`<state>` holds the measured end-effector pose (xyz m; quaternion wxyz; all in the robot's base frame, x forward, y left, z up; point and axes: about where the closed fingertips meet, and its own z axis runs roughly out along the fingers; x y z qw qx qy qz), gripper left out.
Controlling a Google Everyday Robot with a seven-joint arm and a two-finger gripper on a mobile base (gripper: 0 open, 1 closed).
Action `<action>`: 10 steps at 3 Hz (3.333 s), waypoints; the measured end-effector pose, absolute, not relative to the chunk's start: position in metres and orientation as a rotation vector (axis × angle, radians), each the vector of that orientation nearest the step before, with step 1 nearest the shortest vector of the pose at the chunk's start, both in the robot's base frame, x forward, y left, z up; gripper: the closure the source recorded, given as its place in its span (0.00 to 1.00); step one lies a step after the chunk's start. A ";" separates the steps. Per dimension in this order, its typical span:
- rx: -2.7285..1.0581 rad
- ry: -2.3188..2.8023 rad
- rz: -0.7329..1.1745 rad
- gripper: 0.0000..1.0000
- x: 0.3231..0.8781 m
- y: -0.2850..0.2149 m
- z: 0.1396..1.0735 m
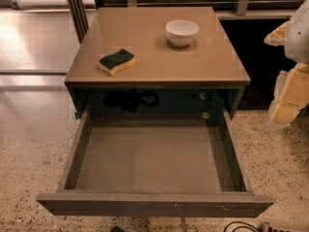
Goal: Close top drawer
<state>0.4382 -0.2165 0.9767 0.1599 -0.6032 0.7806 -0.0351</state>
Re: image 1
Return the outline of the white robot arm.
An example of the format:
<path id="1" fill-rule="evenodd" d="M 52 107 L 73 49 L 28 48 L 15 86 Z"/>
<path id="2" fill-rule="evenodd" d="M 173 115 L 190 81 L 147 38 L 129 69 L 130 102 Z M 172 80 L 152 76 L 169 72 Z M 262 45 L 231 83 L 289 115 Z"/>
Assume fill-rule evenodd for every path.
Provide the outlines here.
<path id="1" fill-rule="evenodd" d="M 309 104 L 309 0 L 271 33 L 264 43 L 284 46 L 285 56 L 295 66 L 281 71 L 276 78 L 273 96 L 267 113 L 267 125 L 273 131 L 288 127 L 300 111 Z"/>

